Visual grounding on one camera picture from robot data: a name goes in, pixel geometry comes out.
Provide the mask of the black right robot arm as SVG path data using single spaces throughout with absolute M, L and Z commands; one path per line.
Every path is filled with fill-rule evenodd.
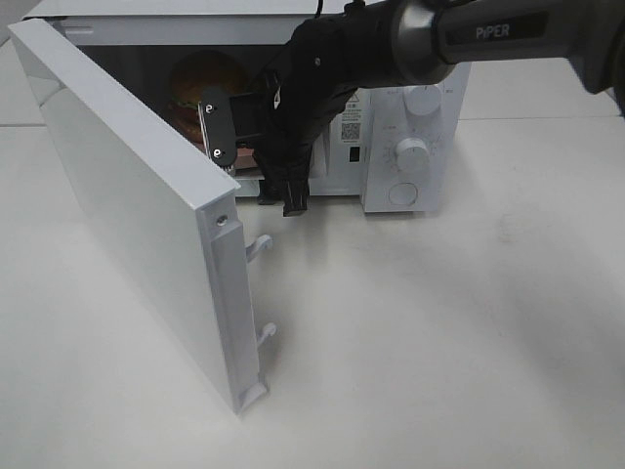
M 263 174 L 258 200 L 285 216 L 308 207 L 313 143 L 360 88 L 432 85 L 458 64 L 568 60 L 586 91 L 624 98 L 620 1 L 348 3 L 302 22 L 263 70 L 264 85 L 230 101 L 237 140 Z

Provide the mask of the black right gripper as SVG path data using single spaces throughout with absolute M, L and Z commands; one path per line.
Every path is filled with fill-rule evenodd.
M 266 178 L 259 181 L 259 205 L 282 199 L 284 217 L 308 210 L 313 144 L 355 91 L 332 74 L 292 72 L 263 93 L 229 98 L 236 139 L 254 150 Z

